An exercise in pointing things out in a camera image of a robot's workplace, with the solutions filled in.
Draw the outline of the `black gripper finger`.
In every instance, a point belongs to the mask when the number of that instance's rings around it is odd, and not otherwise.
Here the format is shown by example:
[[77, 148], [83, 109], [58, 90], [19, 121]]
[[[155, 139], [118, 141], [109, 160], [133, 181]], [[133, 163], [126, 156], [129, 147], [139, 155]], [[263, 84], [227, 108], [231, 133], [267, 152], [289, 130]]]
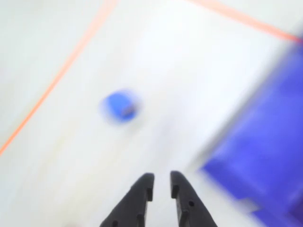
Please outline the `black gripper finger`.
[[100, 224], [102, 227], [143, 227], [147, 203], [153, 199], [154, 174], [145, 173]]
[[171, 197], [176, 200], [180, 227], [217, 227], [196, 191], [179, 171], [170, 173]]

